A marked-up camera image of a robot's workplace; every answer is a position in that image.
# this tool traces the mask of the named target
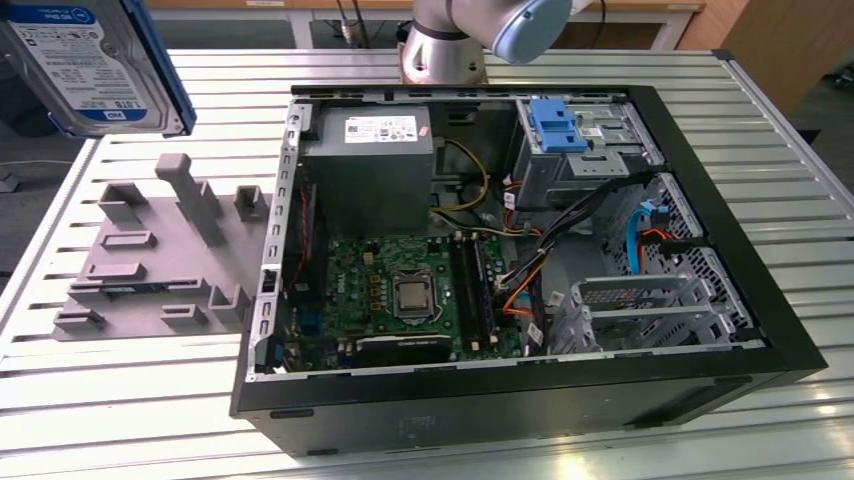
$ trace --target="motherboard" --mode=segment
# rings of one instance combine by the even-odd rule
[[[505,271],[493,235],[332,240],[322,313],[298,312],[303,368],[521,356],[493,298]]]

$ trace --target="wooden cabinet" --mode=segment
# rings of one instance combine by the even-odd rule
[[[792,113],[853,45],[853,0],[707,0],[678,48],[727,49]]]

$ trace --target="floor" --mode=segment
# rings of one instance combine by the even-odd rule
[[[287,24],[275,21],[240,22],[162,21],[158,28],[168,48],[292,48]],[[315,22],[312,30],[318,48],[342,48],[335,25]],[[369,22],[373,46],[397,44],[394,22]],[[813,148],[840,179],[854,191],[854,88],[833,89],[825,81],[816,86],[800,110],[790,118],[798,129],[821,129]],[[39,139],[18,137],[0,124],[0,169],[10,170],[22,184],[15,193],[0,194],[0,291],[24,253],[42,217],[63,182],[68,166],[59,163],[15,163],[50,160],[72,162],[82,142],[52,136]]]

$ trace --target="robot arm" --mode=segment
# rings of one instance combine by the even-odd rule
[[[593,0],[577,0],[581,10]],[[483,47],[510,63],[527,63],[551,46],[573,0],[417,0],[403,72],[413,83],[483,81]]]

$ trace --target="metal table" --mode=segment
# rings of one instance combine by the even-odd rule
[[[247,182],[270,191],[290,85],[398,78],[394,51],[175,51],[172,59],[199,109],[194,136],[86,144],[0,298],[0,476],[854,475],[854,202],[738,65],[709,53],[553,53],[525,67],[489,59],[489,74],[493,83],[659,88],[830,363],[798,384],[745,397],[679,429],[295,460],[228,417],[238,335],[51,340],[103,219],[94,201],[104,182],[132,179],[148,195],[166,194],[155,159],[183,151],[218,193]]]

